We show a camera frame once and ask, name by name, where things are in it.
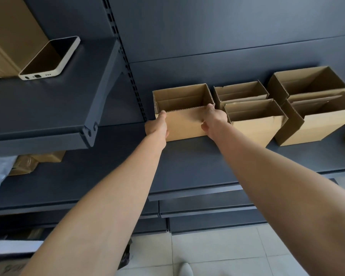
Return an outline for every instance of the smartphone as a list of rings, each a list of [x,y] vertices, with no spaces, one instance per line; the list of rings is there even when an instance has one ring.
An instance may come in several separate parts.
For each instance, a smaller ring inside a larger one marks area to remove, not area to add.
[[[78,36],[49,41],[19,73],[22,80],[57,76],[80,43]]]

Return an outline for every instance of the hand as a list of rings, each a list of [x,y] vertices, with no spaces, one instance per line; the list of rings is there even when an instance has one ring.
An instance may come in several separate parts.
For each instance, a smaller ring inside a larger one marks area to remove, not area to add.
[[[214,126],[219,122],[227,122],[227,115],[224,111],[215,109],[213,104],[208,104],[203,113],[203,121],[202,130],[210,139],[213,139]]]
[[[169,135],[165,119],[166,111],[162,110],[156,120],[147,121],[145,123],[146,135],[156,133],[165,140]]]

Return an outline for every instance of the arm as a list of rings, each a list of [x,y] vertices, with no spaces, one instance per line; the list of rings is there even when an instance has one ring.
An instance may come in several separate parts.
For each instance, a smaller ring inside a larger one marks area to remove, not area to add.
[[[135,151],[70,210],[22,276],[115,274],[166,146],[165,118],[163,111],[146,123]]]
[[[208,105],[202,129],[310,275],[345,275],[345,190],[252,142]]]

